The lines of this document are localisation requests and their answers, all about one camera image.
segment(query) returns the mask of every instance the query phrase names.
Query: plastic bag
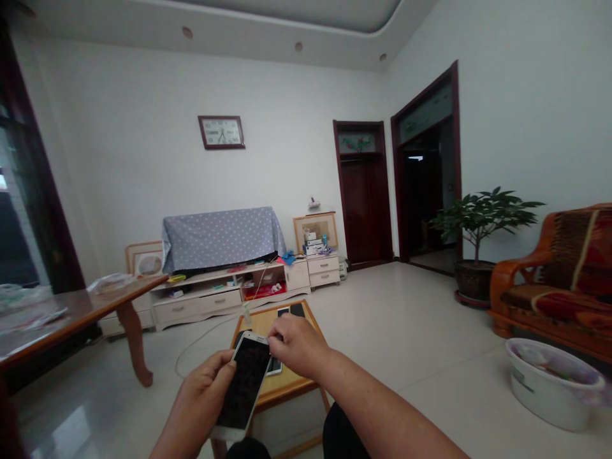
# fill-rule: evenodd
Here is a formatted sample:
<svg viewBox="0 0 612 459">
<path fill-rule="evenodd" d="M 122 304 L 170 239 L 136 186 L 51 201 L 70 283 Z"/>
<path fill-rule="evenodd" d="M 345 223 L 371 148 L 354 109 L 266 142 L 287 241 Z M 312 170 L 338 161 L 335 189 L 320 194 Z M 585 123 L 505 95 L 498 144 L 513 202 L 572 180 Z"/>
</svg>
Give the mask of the plastic bag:
<svg viewBox="0 0 612 459">
<path fill-rule="evenodd" d="M 24 289 L 14 284 L 0 285 L 0 314 L 48 300 L 53 297 L 50 286 Z"/>
<path fill-rule="evenodd" d="M 136 280 L 136 277 L 131 274 L 114 273 L 95 280 L 87 287 L 87 291 L 94 295 L 102 295 L 103 293 L 120 290 Z"/>
</svg>

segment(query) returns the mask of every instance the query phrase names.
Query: hand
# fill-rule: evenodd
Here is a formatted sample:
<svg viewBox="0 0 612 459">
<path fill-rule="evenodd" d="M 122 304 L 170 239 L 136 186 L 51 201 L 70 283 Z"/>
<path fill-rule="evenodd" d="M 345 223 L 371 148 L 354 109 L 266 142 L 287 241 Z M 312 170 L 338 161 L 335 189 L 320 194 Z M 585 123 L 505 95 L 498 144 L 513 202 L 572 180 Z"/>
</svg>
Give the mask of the hand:
<svg viewBox="0 0 612 459">
<path fill-rule="evenodd" d="M 217 422 L 236 372 L 234 351 L 213 354 L 183 381 L 151 458 L 196 458 Z"/>
<path fill-rule="evenodd" d="M 303 317 L 283 314 L 274 321 L 268 343 L 271 354 L 300 376 L 317 381 L 331 349 Z"/>
</svg>

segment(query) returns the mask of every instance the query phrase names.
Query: wooden armchair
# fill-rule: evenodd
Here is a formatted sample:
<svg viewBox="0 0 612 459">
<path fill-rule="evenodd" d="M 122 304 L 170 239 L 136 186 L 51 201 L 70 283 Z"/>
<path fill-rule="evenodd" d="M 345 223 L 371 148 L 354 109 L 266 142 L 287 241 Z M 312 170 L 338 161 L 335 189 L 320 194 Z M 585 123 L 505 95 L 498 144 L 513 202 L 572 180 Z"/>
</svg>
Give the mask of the wooden armchair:
<svg viewBox="0 0 612 459">
<path fill-rule="evenodd" d="M 535 251 L 493 271 L 493 331 L 518 326 L 612 363 L 610 294 L 612 203 L 550 214 Z"/>
</svg>

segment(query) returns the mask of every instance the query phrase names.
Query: chair armrest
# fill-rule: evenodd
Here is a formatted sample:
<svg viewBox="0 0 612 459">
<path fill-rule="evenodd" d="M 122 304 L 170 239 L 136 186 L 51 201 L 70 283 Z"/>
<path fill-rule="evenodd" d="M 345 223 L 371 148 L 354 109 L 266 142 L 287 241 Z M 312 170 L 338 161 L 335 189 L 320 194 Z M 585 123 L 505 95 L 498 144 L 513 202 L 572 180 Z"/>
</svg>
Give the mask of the chair armrest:
<svg viewBox="0 0 612 459">
<path fill-rule="evenodd" d="M 537 251 L 524 258 L 504 260 L 497 263 L 491 276 L 491 308 L 499 312 L 505 312 L 507 308 L 503 306 L 501 296 L 503 292 L 514 286 L 516 273 L 526 268 L 545 265 L 552 257 L 552 252 Z"/>
</svg>

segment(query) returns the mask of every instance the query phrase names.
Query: ceiling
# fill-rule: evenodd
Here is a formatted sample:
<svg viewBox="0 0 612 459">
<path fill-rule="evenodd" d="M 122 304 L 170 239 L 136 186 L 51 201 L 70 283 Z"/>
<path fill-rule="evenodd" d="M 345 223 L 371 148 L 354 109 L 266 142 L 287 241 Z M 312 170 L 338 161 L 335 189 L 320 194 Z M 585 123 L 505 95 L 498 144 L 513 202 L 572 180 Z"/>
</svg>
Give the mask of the ceiling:
<svg viewBox="0 0 612 459">
<path fill-rule="evenodd" d="M 384 71 L 436 0 L 22 2 L 36 18 L 13 11 L 9 22 L 35 36 Z M 192 30 L 191 40 L 183 36 L 183 27 Z M 295 50 L 298 41 L 301 52 Z M 381 54 L 387 59 L 380 61 Z"/>
<path fill-rule="evenodd" d="M 400 0 L 171 0 L 354 32 L 376 32 Z"/>
</svg>

